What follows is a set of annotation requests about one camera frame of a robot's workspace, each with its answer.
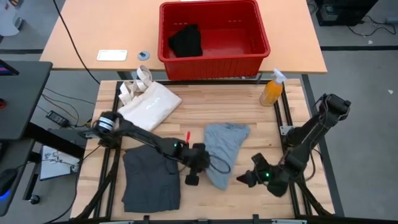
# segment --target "wooden tabletop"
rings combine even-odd
[[[112,109],[116,81],[103,81],[99,88],[94,118],[103,111]],[[168,86],[182,99],[182,104],[155,130],[162,137],[185,139],[187,131],[191,132],[190,142],[203,142],[204,127],[210,123],[246,123],[251,129],[239,151],[229,187],[222,191],[214,187],[206,174],[200,174],[199,186],[184,184],[188,169],[181,173],[181,205],[179,210],[151,213],[151,220],[192,220],[207,219],[250,219],[258,213],[260,218],[294,217],[289,191],[282,197],[273,196],[263,185],[248,188],[238,182],[236,177],[253,169],[251,156],[261,152],[270,163],[277,163],[282,156],[278,126],[274,107],[263,107],[259,96],[264,85],[174,85]],[[305,97],[300,80],[287,80],[287,98],[294,125],[303,125],[309,118]],[[88,141],[86,154],[97,147],[97,139]],[[122,155],[125,149],[141,145],[130,138],[123,139]],[[78,181],[77,197],[72,208],[71,217],[77,216],[90,201],[98,188],[104,149],[99,148],[87,157],[82,165]],[[330,212],[333,206],[322,162],[314,153],[316,173],[307,182],[319,202]],[[308,163],[305,176],[312,172]],[[144,213],[125,213],[121,201],[126,187],[126,176],[123,160],[120,159],[113,202],[112,220],[142,220]],[[301,193],[298,187],[300,211],[304,214]],[[104,194],[101,214],[104,215],[108,193]]]
[[[163,2],[166,0],[67,0],[62,15],[89,69],[131,71],[145,65],[164,70],[157,58],[159,6]],[[326,73],[306,0],[261,0],[258,4],[271,46],[271,54],[259,70]],[[127,50],[127,60],[97,61],[99,50]],[[143,50],[150,53],[144,62],[137,59]],[[40,60],[52,62],[54,70],[83,69],[60,19]]]

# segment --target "black cloth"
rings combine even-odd
[[[180,208],[177,162],[147,145],[128,149],[123,161],[127,180],[122,199],[125,212],[151,213]]]
[[[187,25],[169,37],[169,47],[177,57],[197,57],[203,55],[200,41],[198,25]]]

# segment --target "white spray nozzle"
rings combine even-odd
[[[277,68],[274,68],[274,75],[276,76],[276,82],[278,84],[282,84],[282,82],[286,81],[286,76],[280,72]]]

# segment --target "red plastic bin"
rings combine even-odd
[[[160,6],[158,57],[170,80],[256,75],[270,53],[255,0],[165,2]],[[198,24],[203,55],[177,58],[168,39]]]

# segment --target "white tote bag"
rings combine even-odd
[[[120,100],[123,107],[118,110],[124,119],[134,125],[152,131],[181,103],[181,98],[160,83],[152,81],[149,69],[141,65],[138,77],[133,83],[124,82],[121,86]]]

